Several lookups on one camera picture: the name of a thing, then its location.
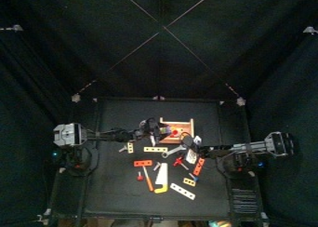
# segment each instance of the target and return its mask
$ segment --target black curtain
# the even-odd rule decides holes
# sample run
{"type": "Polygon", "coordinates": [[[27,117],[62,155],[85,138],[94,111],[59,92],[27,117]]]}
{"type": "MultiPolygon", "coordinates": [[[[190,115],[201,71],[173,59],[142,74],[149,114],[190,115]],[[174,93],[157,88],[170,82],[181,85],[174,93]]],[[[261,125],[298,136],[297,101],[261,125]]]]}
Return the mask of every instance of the black curtain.
{"type": "Polygon", "coordinates": [[[40,224],[32,221],[47,209],[54,180],[52,129],[67,122],[73,103],[24,36],[0,32],[2,226],[40,224]]]}
{"type": "Polygon", "coordinates": [[[308,226],[318,226],[317,50],[318,37],[309,34],[249,100],[254,140],[282,131],[297,144],[296,156],[272,160],[261,179],[268,211],[308,226]]]}

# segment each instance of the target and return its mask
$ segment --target small plastic part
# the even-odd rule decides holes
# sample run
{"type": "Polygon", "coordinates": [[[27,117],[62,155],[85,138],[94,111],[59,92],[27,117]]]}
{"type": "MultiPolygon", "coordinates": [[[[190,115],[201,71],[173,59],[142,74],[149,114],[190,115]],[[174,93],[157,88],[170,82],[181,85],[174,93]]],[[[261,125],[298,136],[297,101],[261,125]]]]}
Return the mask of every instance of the small plastic part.
{"type": "Polygon", "coordinates": [[[171,154],[174,154],[182,150],[186,150],[186,147],[183,145],[178,146],[175,149],[171,149],[169,152],[163,152],[162,156],[163,156],[163,158],[167,158],[171,154]]]}
{"type": "Polygon", "coordinates": [[[122,153],[122,152],[125,152],[126,150],[129,150],[127,145],[125,145],[125,147],[123,147],[122,149],[119,149],[118,151],[122,153]]]}
{"type": "Polygon", "coordinates": [[[169,151],[169,148],[166,147],[145,147],[145,152],[166,153],[167,151],[169,151]]]}
{"type": "Polygon", "coordinates": [[[190,177],[194,179],[195,182],[198,182],[199,178],[193,175],[193,173],[189,173],[190,177]]]}
{"type": "Polygon", "coordinates": [[[163,185],[162,188],[157,188],[154,192],[157,194],[162,194],[169,191],[169,164],[163,163],[161,166],[161,170],[158,172],[157,180],[155,180],[157,185],[163,185]]]}
{"type": "Polygon", "coordinates": [[[194,200],[195,198],[195,194],[191,193],[190,191],[187,191],[185,188],[182,188],[181,186],[178,186],[175,183],[171,183],[170,188],[177,191],[179,194],[182,194],[183,196],[186,196],[187,198],[190,198],[191,200],[194,200]]]}
{"type": "Polygon", "coordinates": [[[153,160],[134,161],[134,166],[135,167],[153,166],[153,160]]]}
{"type": "Polygon", "coordinates": [[[137,177],[137,180],[138,180],[138,181],[143,181],[143,180],[145,180],[145,177],[142,176],[141,171],[138,171],[138,177],[137,177]]]}
{"type": "Polygon", "coordinates": [[[149,176],[149,172],[147,172],[145,166],[143,166],[143,168],[145,168],[145,175],[146,175],[146,180],[147,180],[149,188],[150,188],[150,191],[153,192],[154,191],[154,187],[153,187],[151,179],[150,179],[150,176],[149,176]]]}
{"type": "Polygon", "coordinates": [[[185,184],[187,184],[190,186],[195,186],[195,183],[197,182],[194,180],[185,178],[185,184]]]}
{"type": "Polygon", "coordinates": [[[162,166],[162,164],[159,162],[157,162],[157,166],[154,167],[154,171],[159,168],[159,166],[162,166]]]}
{"type": "Polygon", "coordinates": [[[178,158],[175,159],[175,162],[174,162],[174,166],[175,166],[175,167],[179,166],[179,165],[182,165],[182,166],[185,167],[185,169],[189,170],[189,167],[183,164],[183,157],[182,157],[182,156],[178,157],[178,158]]]}
{"type": "Polygon", "coordinates": [[[195,166],[195,169],[194,169],[194,175],[199,176],[201,174],[201,171],[202,171],[202,168],[203,168],[203,162],[205,162],[205,159],[199,159],[198,161],[198,164],[195,166]]]}
{"type": "Polygon", "coordinates": [[[134,145],[131,142],[127,142],[127,149],[129,149],[129,154],[134,153],[134,145]]]}

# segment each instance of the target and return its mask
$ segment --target toy building piece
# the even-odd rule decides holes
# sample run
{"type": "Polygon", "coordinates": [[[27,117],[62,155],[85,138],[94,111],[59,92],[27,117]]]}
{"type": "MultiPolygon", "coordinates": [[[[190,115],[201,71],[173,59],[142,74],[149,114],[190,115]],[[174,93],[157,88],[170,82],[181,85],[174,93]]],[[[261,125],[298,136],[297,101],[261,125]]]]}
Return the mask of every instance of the toy building piece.
{"type": "Polygon", "coordinates": [[[169,151],[167,147],[145,147],[145,152],[165,153],[169,151]]]}
{"type": "Polygon", "coordinates": [[[154,192],[157,194],[165,193],[169,190],[169,164],[162,163],[159,173],[155,180],[157,185],[163,185],[162,188],[157,188],[154,192]]]}
{"type": "Polygon", "coordinates": [[[195,169],[194,169],[194,175],[199,176],[201,174],[201,171],[202,171],[202,168],[203,168],[203,162],[205,162],[205,159],[201,158],[199,161],[198,161],[198,164],[195,166],[195,169]]]}
{"type": "Polygon", "coordinates": [[[151,182],[151,179],[150,179],[146,167],[143,166],[143,168],[145,168],[145,175],[146,175],[146,180],[147,180],[149,188],[150,188],[150,191],[153,192],[154,191],[153,182],[151,182]]]}
{"type": "Polygon", "coordinates": [[[197,182],[194,180],[185,178],[185,184],[187,184],[190,186],[195,186],[195,183],[197,182]]]}
{"type": "Polygon", "coordinates": [[[178,157],[178,158],[175,159],[175,162],[174,162],[174,166],[175,166],[175,167],[179,166],[179,165],[182,165],[182,166],[185,167],[185,169],[189,170],[189,167],[183,164],[183,157],[182,157],[182,156],[178,157]]]}
{"type": "Polygon", "coordinates": [[[138,177],[137,177],[137,180],[138,180],[138,181],[145,180],[145,177],[142,176],[141,171],[138,171],[138,177]]]}
{"type": "Polygon", "coordinates": [[[195,194],[191,193],[190,191],[187,191],[183,187],[181,187],[179,185],[177,185],[175,183],[171,183],[170,188],[178,192],[179,194],[182,194],[183,196],[186,196],[187,198],[190,198],[191,200],[194,200],[195,198],[195,194]]]}

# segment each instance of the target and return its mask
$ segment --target wooden block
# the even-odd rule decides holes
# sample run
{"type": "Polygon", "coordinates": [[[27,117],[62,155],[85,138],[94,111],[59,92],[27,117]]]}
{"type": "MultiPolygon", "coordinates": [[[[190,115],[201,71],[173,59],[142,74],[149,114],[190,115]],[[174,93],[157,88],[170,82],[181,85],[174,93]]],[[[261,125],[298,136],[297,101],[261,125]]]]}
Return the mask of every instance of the wooden block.
{"type": "Polygon", "coordinates": [[[194,137],[194,119],[190,119],[189,122],[171,122],[165,121],[161,117],[161,123],[170,125],[171,135],[161,140],[161,143],[181,143],[181,135],[183,132],[189,133],[194,137]]]}

